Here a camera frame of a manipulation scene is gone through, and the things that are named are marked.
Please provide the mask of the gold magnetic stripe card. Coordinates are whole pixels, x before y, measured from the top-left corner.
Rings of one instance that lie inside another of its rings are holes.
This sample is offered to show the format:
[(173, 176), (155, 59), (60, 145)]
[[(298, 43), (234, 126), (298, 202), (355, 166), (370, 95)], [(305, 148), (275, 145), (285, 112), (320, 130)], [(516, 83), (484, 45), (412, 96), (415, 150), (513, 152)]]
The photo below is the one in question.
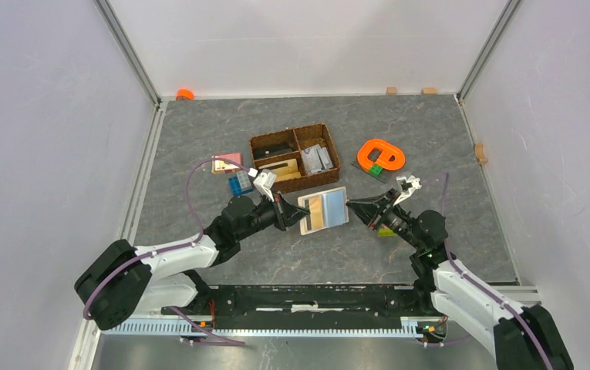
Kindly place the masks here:
[(305, 230), (314, 232), (324, 227), (324, 217), (322, 210), (322, 197), (310, 197), (304, 200), (304, 205), (309, 211), (309, 216), (305, 221)]

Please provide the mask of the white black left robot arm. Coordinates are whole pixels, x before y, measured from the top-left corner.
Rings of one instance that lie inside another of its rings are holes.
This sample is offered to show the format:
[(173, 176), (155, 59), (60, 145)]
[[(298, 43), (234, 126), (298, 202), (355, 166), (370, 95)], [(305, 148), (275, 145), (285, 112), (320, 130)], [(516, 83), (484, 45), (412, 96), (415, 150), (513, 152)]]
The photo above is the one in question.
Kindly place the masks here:
[(168, 306), (200, 314), (210, 294), (195, 270), (223, 264), (240, 251), (242, 240), (269, 227), (286, 231), (308, 215), (280, 193), (259, 203), (239, 196), (192, 237), (153, 246), (116, 240), (74, 284), (83, 316), (105, 331), (138, 312)]

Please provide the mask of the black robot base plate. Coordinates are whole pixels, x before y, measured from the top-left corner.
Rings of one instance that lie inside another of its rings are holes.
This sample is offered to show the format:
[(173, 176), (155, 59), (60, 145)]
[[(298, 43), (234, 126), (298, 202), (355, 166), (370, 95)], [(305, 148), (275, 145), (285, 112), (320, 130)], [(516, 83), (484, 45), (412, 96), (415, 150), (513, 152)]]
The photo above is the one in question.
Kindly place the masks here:
[(216, 329), (396, 329), (401, 318), (441, 313), (411, 285), (218, 285), (181, 308)]

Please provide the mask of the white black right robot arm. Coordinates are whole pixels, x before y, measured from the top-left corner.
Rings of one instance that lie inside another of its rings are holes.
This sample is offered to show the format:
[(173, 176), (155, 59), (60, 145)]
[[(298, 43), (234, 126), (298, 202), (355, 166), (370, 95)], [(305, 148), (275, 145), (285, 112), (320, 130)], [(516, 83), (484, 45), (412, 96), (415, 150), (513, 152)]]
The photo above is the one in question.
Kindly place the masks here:
[(446, 218), (435, 210), (417, 216), (396, 203), (400, 192), (348, 200), (368, 228), (389, 228), (414, 248), (413, 305), (454, 320), (494, 358), (499, 369), (572, 369), (574, 363), (550, 312), (515, 301), (483, 282), (447, 246)]

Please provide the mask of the beige leather card holder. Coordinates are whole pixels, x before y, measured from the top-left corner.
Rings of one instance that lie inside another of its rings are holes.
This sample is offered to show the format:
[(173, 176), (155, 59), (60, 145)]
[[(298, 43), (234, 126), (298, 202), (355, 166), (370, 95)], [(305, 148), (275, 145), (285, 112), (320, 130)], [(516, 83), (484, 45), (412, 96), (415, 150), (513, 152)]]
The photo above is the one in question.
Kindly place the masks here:
[[(349, 209), (346, 206), (347, 191), (346, 187), (336, 187), (329, 190), (323, 190), (317, 193), (310, 193), (304, 196), (298, 197), (298, 205), (305, 208), (304, 200), (310, 197), (322, 197), (322, 210), (324, 217), (324, 227), (321, 230), (329, 229), (332, 227), (339, 227), (349, 222)], [(308, 235), (315, 232), (307, 232), (305, 230), (305, 221), (308, 217), (299, 221), (300, 234)]]

